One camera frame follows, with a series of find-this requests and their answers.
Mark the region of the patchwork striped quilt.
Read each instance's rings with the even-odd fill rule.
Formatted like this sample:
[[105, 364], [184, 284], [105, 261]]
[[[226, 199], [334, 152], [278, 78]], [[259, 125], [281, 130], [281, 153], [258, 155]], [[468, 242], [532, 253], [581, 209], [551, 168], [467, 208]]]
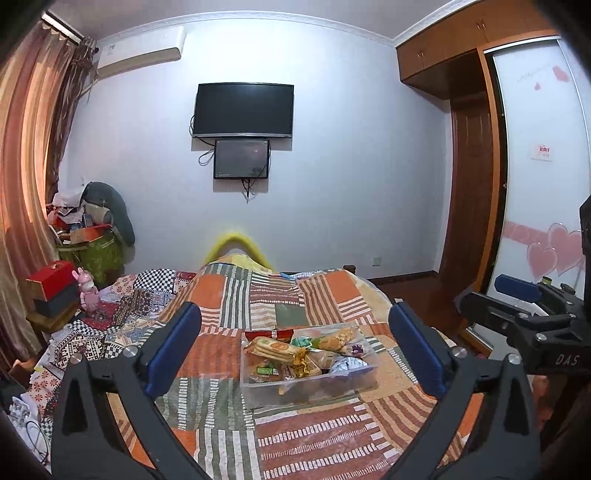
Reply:
[[378, 479], [436, 398], [387, 324], [390, 301], [342, 269], [276, 273], [229, 255], [146, 270], [109, 289], [105, 353], [142, 344], [184, 302], [200, 332], [155, 403], [214, 479]]

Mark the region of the red noodle snack bag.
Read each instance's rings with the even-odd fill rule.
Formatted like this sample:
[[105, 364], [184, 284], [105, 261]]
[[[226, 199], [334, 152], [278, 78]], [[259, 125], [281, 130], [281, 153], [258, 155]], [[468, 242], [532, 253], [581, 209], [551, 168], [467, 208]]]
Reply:
[[272, 338], [273, 340], [281, 341], [284, 343], [290, 343], [291, 338], [294, 336], [293, 329], [283, 329], [283, 330], [256, 330], [256, 331], [246, 331], [245, 332], [245, 339], [247, 341], [252, 341], [257, 337], [266, 337]]

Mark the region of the white air conditioner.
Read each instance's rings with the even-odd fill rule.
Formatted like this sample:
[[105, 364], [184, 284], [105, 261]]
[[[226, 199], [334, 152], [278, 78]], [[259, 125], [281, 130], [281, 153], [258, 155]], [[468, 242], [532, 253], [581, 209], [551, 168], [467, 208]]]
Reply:
[[97, 76], [100, 79], [181, 58], [185, 29], [174, 26], [109, 42], [100, 49]]

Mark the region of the red box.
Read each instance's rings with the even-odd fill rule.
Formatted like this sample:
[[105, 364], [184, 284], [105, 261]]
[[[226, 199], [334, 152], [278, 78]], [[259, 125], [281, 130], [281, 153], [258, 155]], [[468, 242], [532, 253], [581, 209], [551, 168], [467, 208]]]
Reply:
[[66, 260], [54, 261], [27, 279], [27, 287], [35, 300], [49, 301], [74, 282], [74, 265]]

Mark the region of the orange striped curtain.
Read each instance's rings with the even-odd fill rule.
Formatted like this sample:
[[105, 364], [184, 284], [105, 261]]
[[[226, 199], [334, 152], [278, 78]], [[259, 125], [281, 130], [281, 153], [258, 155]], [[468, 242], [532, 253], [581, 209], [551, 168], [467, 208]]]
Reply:
[[58, 190], [96, 42], [74, 43], [44, 21], [24, 37], [1, 69], [1, 367], [37, 352], [26, 320], [27, 277], [56, 260], [46, 207]]

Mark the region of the grey green pillow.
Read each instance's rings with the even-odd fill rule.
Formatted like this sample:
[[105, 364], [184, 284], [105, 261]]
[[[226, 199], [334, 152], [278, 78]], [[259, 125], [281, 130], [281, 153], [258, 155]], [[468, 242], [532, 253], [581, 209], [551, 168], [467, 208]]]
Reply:
[[87, 203], [106, 208], [111, 214], [113, 227], [127, 247], [135, 244], [135, 233], [129, 219], [122, 196], [110, 185], [103, 182], [90, 182], [85, 187], [82, 199]]

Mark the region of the checkered patterned blanket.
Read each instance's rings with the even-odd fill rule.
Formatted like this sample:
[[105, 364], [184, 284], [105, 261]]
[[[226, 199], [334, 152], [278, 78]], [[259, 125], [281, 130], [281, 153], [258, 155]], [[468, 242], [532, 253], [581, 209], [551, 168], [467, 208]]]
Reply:
[[99, 291], [97, 310], [78, 311], [73, 320], [52, 334], [48, 351], [35, 366], [24, 400], [34, 403], [32, 417], [47, 427], [53, 420], [58, 390], [70, 357], [111, 359], [128, 346], [142, 346], [164, 327], [186, 300], [193, 272], [148, 269], [119, 277]]

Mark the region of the bread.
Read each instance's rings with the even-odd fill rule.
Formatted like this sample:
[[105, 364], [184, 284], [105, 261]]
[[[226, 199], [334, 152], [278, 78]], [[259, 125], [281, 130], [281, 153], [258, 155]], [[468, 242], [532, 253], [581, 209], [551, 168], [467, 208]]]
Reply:
[[304, 348], [290, 345], [273, 338], [259, 336], [245, 347], [249, 354], [277, 361], [287, 365], [300, 365], [307, 351]]

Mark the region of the green jelly cup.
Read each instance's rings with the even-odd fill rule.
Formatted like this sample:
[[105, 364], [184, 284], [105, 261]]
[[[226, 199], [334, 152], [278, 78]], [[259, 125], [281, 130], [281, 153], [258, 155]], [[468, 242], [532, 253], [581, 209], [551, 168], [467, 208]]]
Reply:
[[297, 336], [293, 337], [290, 340], [290, 344], [304, 349], [311, 349], [312, 347], [312, 338], [308, 336]]

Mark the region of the green cardboard box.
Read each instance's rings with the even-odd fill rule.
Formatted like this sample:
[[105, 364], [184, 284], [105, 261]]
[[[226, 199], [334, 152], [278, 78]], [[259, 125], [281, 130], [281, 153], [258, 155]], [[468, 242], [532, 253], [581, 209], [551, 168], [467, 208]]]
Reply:
[[99, 290], [112, 285], [124, 272], [122, 246], [110, 232], [90, 242], [58, 246], [57, 252], [61, 260], [88, 271]]

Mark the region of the orange pastry clear pack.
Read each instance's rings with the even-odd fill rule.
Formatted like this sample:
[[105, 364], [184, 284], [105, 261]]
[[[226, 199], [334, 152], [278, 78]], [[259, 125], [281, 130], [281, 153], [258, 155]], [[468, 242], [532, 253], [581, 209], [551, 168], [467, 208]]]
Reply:
[[263, 361], [249, 366], [247, 378], [250, 383], [269, 383], [283, 381], [286, 376], [284, 376], [283, 368], [280, 366], [276, 366], [272, 362]]

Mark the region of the large wall television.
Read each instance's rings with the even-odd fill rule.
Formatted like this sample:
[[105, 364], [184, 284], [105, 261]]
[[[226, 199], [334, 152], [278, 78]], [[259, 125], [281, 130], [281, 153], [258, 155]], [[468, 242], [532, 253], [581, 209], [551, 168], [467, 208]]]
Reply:
[[290, 138], [293, 122], [294, 85], [201, 83], [191, 133], [197, 138]]

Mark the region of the small wall monitor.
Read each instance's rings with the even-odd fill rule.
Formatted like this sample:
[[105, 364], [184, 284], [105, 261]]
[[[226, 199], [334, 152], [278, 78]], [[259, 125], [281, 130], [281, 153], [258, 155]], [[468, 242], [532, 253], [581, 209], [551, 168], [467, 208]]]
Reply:
[[266, 139], [220, 139], [215, 142], [214, 179], [267, 179], [269, 168], [270, 142]]

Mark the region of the blue white snack bag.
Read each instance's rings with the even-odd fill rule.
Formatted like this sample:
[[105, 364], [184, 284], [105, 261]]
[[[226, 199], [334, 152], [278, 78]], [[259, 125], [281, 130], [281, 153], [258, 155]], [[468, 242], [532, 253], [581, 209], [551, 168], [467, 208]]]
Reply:
[[341, 356], [332, 362], [332, 366], [329, 369], [331, 374], [346, 374], [355, 370], [369, 367], [370, 364], [363, 359], [356, 357]]

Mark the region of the wooden wardrobe with sliding door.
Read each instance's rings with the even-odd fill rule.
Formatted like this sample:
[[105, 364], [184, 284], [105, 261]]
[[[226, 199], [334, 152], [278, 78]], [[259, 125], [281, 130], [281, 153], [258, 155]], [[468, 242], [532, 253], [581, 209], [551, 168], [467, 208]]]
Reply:
[[492, 240], [479, 281], [584, 284], [579, 207], [590, 191], [587, 79], [531, 1], [460, 1], [397, 45], [401, 81], [452, 101], [484, 95], [493, 130]]

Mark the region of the clear plastic storage bin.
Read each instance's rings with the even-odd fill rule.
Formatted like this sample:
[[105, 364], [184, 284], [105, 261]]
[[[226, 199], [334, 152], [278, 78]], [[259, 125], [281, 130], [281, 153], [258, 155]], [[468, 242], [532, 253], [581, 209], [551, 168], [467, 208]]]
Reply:
[[249, 408], [300, 406], [377, 386], [381, 342], [347, 324], [242, 335], [239, 385]]

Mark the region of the pink rabbit toy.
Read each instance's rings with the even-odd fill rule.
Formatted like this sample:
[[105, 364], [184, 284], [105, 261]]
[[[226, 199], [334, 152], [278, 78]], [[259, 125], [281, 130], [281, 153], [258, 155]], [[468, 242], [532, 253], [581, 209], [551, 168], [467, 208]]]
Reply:
[[92, 314], [96, 311], [100, 302], [99, 291], [94, 283], [93, 276], [82, 267], [73, 270], [72, 276], [78, 284], [81, 308], [87, 314]]

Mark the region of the brown wooden door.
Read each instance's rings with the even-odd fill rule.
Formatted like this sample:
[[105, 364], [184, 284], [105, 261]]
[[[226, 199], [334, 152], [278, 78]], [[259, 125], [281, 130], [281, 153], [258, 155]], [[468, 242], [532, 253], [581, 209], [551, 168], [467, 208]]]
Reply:
[[493, 130], [484, 95], [452, 101], [451, 204], [439, 278], [455, 297], [479, 281], [492, 240]]

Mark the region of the yellow snack bag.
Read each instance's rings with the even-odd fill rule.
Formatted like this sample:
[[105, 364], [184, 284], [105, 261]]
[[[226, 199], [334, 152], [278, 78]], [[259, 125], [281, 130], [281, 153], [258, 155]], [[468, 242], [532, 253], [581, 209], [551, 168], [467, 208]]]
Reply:
[[291, 368], [294, 370], [294, 376], [297, 378], [312, 377], [322, 374], [321, 368], [315, 364], [315, 361], [311, 359], [307, 351], [304, 351], [301, 355], [297, 354], [297, 356], [295, 356]]

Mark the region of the white power strip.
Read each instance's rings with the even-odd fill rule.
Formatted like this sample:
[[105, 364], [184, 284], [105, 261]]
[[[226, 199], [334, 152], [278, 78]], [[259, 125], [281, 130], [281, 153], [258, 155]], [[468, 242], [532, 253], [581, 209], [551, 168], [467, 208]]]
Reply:
[[18, 397], [13, 397], [9, 405], [8, 416], [17, 428], [24, 428], [30, 417], [28, 404]]

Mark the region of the yellow bed footboard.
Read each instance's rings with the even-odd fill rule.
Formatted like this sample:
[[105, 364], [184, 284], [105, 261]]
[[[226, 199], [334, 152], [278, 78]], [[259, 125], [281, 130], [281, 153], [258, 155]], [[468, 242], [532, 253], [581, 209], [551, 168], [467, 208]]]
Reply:
[[252, 238], [237, 231], [221, 234], [205, 255], [204, 264], [228, 263], [257, 273], [271, 273], [273, 267]]

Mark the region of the brown biscuit roll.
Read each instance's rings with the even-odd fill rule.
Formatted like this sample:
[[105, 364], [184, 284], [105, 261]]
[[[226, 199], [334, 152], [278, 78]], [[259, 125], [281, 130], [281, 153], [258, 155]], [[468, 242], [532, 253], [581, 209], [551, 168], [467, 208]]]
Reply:
[[356, 330], [353, 327], [345, 327], [334, 333], [322, 336], [318, 339], [318, 349], [338, 352], [346, 344], [352, 342], [356, 338]]

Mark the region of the dark grey box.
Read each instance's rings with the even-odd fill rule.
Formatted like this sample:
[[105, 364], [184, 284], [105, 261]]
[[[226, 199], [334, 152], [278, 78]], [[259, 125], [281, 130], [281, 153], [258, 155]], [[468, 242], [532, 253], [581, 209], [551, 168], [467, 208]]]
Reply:
[[72, 305], [79, 303], [79, 292], [76, 283], [72, 283], [55, 295], [51, 300], [33, 300], [35, 311], [40, 315], [53, 318], [62, 314]]

